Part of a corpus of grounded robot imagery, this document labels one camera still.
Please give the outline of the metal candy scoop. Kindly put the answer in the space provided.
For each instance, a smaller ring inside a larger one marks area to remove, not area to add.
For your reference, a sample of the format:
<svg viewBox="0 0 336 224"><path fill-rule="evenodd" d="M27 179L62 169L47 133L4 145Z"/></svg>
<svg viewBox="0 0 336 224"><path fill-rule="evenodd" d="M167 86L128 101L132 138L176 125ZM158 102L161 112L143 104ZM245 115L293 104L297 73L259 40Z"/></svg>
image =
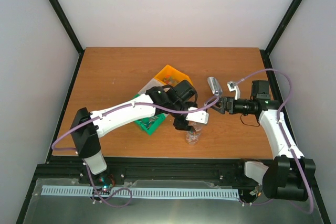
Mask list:
<svg viewBox="0 0 336 224"><path fill-rule="evenodd" d="M221 97L223 94L223 90L218 80L215 77L208 77L207 82L212 91L212 94L216 97Z"/></svg>

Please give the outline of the white plastic candy bin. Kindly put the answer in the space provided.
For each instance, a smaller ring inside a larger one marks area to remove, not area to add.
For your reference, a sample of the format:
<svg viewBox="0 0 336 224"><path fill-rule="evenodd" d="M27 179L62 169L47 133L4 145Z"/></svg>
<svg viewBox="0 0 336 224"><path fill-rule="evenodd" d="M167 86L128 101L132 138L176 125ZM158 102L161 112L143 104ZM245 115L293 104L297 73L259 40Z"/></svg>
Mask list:
<svg viewBox="0 0 336 224"><path fill-rule="evenodd" d="M162 83L155 78L152 78L139 92L139 95L145 94L147 90L149 90L152 87L160 87L162 86Z"/></svg>

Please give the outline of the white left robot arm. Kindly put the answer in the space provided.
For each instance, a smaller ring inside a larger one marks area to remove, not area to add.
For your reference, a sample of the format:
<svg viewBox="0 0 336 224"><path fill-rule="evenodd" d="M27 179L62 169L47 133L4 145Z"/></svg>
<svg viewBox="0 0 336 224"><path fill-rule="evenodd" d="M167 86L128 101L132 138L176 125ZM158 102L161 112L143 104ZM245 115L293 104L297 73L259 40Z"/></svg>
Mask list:
<svg viewBox="0 0 336 224"><path fill-rule="evenodd" d="M78 156L84 160L91 171L91 178L101 184L109 177L109 170L101 151L100 138L131 122L167 113L152 106L126 107L126 104L149 103L170 110L187 111L189 108L197 108L196 101L190 101L192 97L198 98L197 91L190 82L183 80L176 86L166 84L151 87L131 101L105 110L89 112L87 108L79 109L71 125L72 129L76 128L71 133L71 137Z"/></svg>

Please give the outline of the orange plastic candy bin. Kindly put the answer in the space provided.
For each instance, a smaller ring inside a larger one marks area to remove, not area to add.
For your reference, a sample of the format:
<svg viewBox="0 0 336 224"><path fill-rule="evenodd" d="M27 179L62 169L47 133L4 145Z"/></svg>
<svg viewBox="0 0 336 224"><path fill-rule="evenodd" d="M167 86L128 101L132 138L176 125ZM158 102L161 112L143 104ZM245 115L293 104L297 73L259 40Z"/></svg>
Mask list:
<svg viewBox="0 0 336 224"><path fill-rule="evenodd" d="M193 85L193 82L188 75L186 75L183 72L180 72L179 70L175 69L170 65L166 65L163 69L161 69L154 76L154 79L163 85L168 84L173 87L182 82L183 80L187 80L191 85Z"/></svg>

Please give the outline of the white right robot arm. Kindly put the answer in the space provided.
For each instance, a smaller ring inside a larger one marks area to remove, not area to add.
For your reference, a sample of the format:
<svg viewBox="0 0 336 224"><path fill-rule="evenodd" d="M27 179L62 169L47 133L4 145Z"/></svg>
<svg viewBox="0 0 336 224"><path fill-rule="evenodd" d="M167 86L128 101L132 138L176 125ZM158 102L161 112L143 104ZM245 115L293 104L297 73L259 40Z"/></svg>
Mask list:
<svg viewBox="0 0 336 224"><path fill-rule="evenodd" d="M213 95L219 98L214 110L221 114L254 115L269 141L272 163L267 166L252 159L242 159L239 165L241 176L262 185L269 199L309 199L315 163L305 158L293 141L284 115L278 111L280 103L270 97L268 81L253 81L249 99L240 98L239 87L233 82L228 82L227 86L230 92L234 92L234 97L225 97L216 78L209 77L207 81Z"/></svg>

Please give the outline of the clear plastic jar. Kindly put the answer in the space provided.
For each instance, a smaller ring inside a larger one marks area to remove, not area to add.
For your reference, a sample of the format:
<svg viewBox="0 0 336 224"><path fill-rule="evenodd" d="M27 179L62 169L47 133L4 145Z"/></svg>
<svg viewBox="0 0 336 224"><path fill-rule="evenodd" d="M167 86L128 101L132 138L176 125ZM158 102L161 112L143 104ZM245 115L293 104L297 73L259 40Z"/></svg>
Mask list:
<svg viewBox="0 0 336 224"><path fill-rule="evenodd" d="M196 128L196 132L191 134L190 131L187 131L185 140L187 144L195 145L199 141L203 125L193 122L190 126L194 126Z"/></svg>

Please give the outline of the green plastic candy bin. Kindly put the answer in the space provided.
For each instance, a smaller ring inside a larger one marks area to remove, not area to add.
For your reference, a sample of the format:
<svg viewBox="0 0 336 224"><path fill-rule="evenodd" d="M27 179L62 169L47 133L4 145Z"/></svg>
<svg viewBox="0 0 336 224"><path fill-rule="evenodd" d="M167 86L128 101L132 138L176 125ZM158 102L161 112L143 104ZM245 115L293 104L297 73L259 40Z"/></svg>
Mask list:
<svg viewBox="0 0 336 224"><path fill-rule="evenodd" d="M157 128L165 121L167 114L161 113L149 118L143 118L140 120L134 121L134 123L146 134L152 135Z"/></svg>

